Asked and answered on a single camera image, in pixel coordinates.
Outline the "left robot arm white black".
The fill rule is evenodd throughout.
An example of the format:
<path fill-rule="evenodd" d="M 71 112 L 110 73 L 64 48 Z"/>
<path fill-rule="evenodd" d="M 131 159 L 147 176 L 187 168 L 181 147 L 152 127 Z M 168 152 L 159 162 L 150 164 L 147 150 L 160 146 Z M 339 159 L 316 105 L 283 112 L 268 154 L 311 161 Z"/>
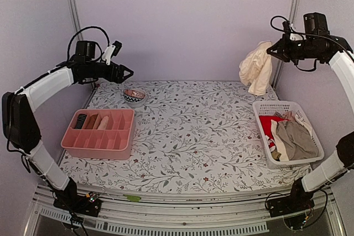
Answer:
<path fill-rule="evenodd" d="M 2 96 L 3 134 L 8 151 L 20 153 L 27 170 L 36 170 L 55 192 L 62 192 L 60 200 L 71 211 L 82 206 L 82 198 L 76 194 L 76 185 L 57 165 L 46 150 L 34 112 L 58 92 L 76 83 L 86 84 L 89 79 L 103 78 L 109 82 L 123 83 L 133 76 L 129 68 L 112 62 L 122 48 L 115 41 L 95 58 L 97 44 L 78 41 L 75 53 L 54 69 L 36 78 L 15 92 Z"/>

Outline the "cream garment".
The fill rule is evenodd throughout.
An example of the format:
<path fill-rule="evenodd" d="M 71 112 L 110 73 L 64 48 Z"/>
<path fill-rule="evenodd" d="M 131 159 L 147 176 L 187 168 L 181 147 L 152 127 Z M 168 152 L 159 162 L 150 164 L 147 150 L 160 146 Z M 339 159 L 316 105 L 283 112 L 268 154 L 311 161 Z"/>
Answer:
<path fill-rule="evenodd" d="M 260 42 L 239 65 L 240 81 L 249 86 L 248 92 L 252 95 L 265 95 L 270 84 L 272 57 L 267 53 L 267 49 L 271 46 L 271 41 Z"/>

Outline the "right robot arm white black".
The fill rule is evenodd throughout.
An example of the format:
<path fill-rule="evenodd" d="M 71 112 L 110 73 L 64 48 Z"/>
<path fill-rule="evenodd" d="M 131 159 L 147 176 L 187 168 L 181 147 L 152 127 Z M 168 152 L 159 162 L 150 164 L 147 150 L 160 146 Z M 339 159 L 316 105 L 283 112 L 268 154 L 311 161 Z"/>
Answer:
<path fill-rule="evenodd" d="M 281 95 L 295 91 L 296 99 L 306 95 L 315 103 L 321 92 L 329 99 L 329 110 L 338 110 L 339 92 L 343 92 L 349 104 L 353 104 L 353 49 L 345 38 L 330 34 L 324 14 L 308 13 L 303 16 L 304 32 L 296 32 L 291 22 L 284 18 L 280 29 L 282 37 L 267 49 L 267 54 L 283 63 L 299 65 L 299 61 L 311 59 L 312 69 L 303 69 L 301 77 L 316 71 L 317 64 L 327 65 L 336 75 L 338 81 L 300 81 L 293 74 L 287 73 L 288 82 L 279 85 Z M 294 181 L 290 195 L 283 200 L 288 210 L 297 212 L 311 201 L 314 192 L 336 181 L 348 170 L 353 169 L 353 133 L 342 137 L 334 152 L 315 170 Z"/>

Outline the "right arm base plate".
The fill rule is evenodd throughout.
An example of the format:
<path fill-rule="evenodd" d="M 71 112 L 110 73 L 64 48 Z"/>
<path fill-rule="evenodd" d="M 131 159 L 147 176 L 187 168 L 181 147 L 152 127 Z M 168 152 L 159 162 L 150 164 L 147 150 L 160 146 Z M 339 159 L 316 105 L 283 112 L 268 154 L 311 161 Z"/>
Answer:
<path fill-rule="evenodd" d="M 279 196 L 266 199 L 265 208 L 271 217 L 279 217 L 300 211 L 311 210 L 315 204 L 312 198 Z"/>

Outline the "cream underwear navy trim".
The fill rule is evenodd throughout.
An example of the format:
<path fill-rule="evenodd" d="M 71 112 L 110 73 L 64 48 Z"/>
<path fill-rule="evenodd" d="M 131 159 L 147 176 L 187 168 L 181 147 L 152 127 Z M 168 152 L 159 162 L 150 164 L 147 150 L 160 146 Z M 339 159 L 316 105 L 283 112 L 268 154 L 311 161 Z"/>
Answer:
<path fill-rule="evenodd" d="M 98 130 L 105 130 L 108 124 L 109 116 L 104 116 L 97 127 Z"/>

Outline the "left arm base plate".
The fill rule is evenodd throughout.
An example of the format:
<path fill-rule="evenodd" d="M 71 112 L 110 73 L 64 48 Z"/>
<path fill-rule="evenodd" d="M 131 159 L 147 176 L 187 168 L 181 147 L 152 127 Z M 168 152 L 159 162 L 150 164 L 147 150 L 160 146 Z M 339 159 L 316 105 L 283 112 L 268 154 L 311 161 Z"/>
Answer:
<path fill-rule="evenodd" d="M 102 206 L 102 200 L 98 193 L 89 192 L 85 195 L 78 195 L 72 202 L 57 196 L 54 200 L 53 206 L 74 214 L 98 217 Z"/>

